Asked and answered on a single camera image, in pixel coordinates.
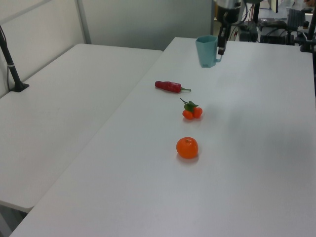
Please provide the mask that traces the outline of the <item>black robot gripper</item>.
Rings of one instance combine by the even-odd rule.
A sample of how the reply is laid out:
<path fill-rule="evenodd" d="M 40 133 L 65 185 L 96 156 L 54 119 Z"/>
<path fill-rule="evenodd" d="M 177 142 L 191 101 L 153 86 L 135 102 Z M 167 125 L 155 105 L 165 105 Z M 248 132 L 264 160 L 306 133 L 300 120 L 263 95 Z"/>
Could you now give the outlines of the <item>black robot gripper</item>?
<path fill-rule="evenodd" d="M 218 34 L 218 54 L 223 55 L 227 43 L 227 27 L 238 22 L 240 6 L 232 9 L 218 6 L 217 20 L 221 23 Z"/>

